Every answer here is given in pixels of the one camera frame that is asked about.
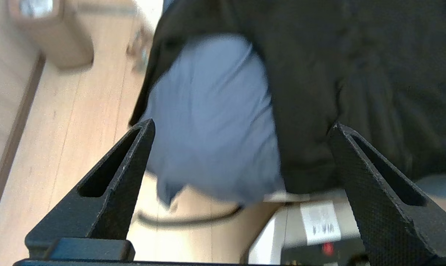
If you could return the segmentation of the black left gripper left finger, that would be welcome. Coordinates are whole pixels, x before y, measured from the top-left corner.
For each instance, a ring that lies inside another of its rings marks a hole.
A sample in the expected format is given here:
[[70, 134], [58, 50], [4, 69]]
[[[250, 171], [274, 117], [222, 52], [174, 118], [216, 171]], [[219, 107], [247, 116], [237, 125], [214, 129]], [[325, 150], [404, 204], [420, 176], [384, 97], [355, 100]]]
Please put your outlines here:
[[152, 119], [137, 123], [27, 234], [31, 259], [60, 238], [124, 240], [154, 141]]

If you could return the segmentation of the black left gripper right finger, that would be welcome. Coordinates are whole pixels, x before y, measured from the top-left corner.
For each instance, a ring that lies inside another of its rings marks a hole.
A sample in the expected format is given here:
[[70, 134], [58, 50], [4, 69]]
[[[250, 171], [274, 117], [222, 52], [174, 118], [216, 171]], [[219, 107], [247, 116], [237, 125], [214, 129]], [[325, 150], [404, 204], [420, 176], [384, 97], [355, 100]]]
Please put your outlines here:
[[370, 264], [446, 266], [446, 211], [355, 130], [328, 135]]

